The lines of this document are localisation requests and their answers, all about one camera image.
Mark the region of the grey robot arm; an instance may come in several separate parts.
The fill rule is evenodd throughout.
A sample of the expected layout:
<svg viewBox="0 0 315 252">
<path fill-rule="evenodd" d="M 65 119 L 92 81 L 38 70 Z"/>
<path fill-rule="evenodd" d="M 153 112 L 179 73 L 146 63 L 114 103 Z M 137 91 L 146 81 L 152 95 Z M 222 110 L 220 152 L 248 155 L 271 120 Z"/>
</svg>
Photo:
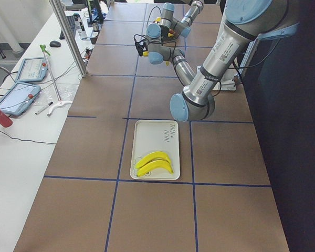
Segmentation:
<svg viewBox="0 0 315 252">
<path fill-rule="evenodd" d="M 179 49 L 163 46 L 162 40 L 173 30 L 187 37 L 191 25 L 204 8 L 204 1 L 187 1 L 190 9 L 182 20 L 173 17 L 174 5 L 165 3 L 161 20 L 146 30 L 148 58 L 151 64 L 172 63 L 184 84 L 181 93 L 171 97 L 170 112 L 177 121 L 203 120 L 209 117 L 215 102 L 211 91 L 245 45 L 256 38 L 270 40 L 293 35 L 297 31 L 299 1 L 227 1 L 220 25 L 220 36 L 194 72 Z"/>
<path fill-rule="evenodd" d="M 163 4 L 159 21 L 161 37 L 168 37 L 170 31 L 184 38 L 190 34 L 191 26 L 195 18 L 202 12 L 205 1 L 183 1 L 183 3 L 188 4 L 190 8 L 181 20 L 174 17 L 175 4 L 170 2 Z"/>
</svg>

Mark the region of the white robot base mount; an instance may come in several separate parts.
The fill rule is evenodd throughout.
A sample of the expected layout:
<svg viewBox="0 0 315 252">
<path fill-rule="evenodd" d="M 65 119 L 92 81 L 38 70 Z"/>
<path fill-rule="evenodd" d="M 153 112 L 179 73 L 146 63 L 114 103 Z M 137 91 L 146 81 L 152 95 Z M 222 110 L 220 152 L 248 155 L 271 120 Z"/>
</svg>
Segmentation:
<svg viewBox="0 0 315 252">
<path fill-rule="evenodd" d="M 221 90 L 221 91 L 235 91 L 236 90 L 236 84 L 234 77 L 238 76 L 235 68 L 231 65 L 232 69 L 226 70 L 224 73 L 220 83 L 222 84 L 222 87 L 220 88 L 220 84 L 216 84 L 213 90 Z"/>
</svg>

